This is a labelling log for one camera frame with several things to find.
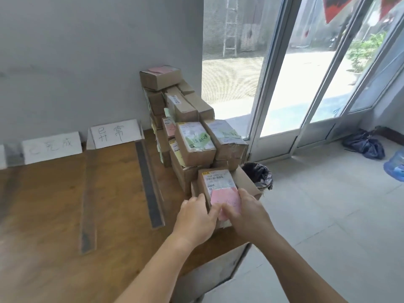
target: left hand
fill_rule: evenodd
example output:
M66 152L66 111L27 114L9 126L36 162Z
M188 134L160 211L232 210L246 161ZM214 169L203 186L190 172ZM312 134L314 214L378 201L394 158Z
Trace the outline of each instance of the left hand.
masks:
M221 204L213 204L206 210L205 195L184 200L177 216L172 235L189 244L191 249L208 240L215 230Z

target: plastic water bottle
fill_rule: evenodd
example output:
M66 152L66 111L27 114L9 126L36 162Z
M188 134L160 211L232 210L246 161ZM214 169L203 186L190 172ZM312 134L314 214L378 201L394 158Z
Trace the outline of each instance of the plastic water bottle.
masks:
M388 175L404 182L404 148L398 150L388 162L384 163L383 168Z

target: red pennant flag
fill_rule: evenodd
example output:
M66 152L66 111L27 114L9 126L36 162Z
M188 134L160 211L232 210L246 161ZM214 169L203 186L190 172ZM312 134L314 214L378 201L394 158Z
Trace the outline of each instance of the red pennant flag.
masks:
M381 0L380 19L386 16L389 11L400 3L401 0Z
M326 14L326 23L332 19L352 0L323 0L324 12Z

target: trash can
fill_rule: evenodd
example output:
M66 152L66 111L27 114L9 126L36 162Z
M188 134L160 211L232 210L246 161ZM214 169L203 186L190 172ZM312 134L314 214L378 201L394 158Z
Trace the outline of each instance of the trash can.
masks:
M273 180L270 170L260 163L248 162L241 167L255 186L260 190L272 189Z

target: hand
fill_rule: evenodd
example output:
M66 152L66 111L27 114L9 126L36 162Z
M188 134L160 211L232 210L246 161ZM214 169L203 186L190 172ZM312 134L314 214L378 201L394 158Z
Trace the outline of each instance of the hand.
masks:
M222 205L223 211L229 217L237 234L256 246L260 246L262 242L279 235L261 202L256 200L245 189L239 189L238 193L241 197L240 214L231 205Z
M182 202L174 225L172 235L185 241L192 250L212 236L221 209L221 204L213 204L208 214L205 203L203 193Z

